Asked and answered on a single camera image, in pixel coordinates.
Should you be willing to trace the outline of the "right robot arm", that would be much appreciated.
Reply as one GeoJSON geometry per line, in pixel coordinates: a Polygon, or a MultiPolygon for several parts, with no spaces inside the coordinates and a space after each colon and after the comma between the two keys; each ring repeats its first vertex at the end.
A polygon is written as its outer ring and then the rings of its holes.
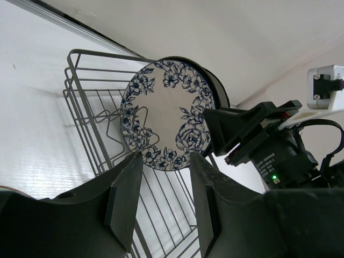
{"type": "Polygon", "coordinates": [[[267,187],[272,189],[331,188],[343,186],[342,163],[330,165],[335,154],[343,150],[343,140],[319,163],[307,151],[300,132],[309,126],[343,128],[328,119],[307,119],[281,128],[281,124],[298,115],[299,101],[281,106],[262,102],[249,110],[226,107],[205,109],[203,117],[209,129],[212,151],[226,156],[228,165],[251,162],[267,187]]]}

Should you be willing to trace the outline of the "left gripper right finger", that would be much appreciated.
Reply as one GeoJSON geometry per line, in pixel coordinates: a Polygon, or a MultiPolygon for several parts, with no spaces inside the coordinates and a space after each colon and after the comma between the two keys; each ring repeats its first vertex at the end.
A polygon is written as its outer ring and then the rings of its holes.
{"type": "Polygon", "coordinates": [[[202,257],[343,257],[343,190],[255,192],[190,155],[202,257]]]}

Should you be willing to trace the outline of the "blue floral plate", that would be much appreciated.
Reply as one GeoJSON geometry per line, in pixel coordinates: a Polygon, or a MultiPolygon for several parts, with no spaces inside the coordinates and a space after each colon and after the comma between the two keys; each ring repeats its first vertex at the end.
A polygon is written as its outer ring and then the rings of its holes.
{"type": "Polygon", "coordinates": [[[219,106],[205,71],[185,58],[163,58],[141,68],[129,81],[120,106],[120,131],[144,164],[173,171],[189,166],[190,153],[211,145],[203,117],[219,106]]]}

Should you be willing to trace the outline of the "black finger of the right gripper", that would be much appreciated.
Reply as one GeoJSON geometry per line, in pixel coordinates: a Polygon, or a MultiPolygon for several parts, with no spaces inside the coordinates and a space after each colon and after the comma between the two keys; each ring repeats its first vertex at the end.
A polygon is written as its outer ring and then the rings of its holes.
{"type": "Polygon", "coordinates": [[[225,155],[237,144],[242,148],[247,147],[249,152],[256,149],[268,138],[261,125],[268,113],[268,102],[262,102],[249,110],[224,107],[205,109],[203,116],[210,132],[214,154],[225,155]]]}

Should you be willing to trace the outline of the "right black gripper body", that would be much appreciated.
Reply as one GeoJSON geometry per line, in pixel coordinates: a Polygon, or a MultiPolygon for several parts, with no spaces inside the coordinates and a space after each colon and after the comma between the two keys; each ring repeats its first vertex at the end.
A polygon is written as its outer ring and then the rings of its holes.
{"type": "Polygon", "coordinates": [[[304,182],[304,169],[297,168],[301,157],[289,130],[278,127],[302,107],[299,101],[288,101],[281,106],[262,102],[239,113],[240,125],[228,154],[227,164],[238,166],[251,162],[269,189],[299,188],[304,182]]]}

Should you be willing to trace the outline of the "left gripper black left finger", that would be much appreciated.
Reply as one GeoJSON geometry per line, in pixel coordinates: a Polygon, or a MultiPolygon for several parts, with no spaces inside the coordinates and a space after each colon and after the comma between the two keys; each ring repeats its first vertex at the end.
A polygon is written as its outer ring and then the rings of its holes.
{"type": "Polygon", "coordinates": [[[53,199],[1,192],[1,257],[125,257],[143,174],[132,153],[53,199]]]}

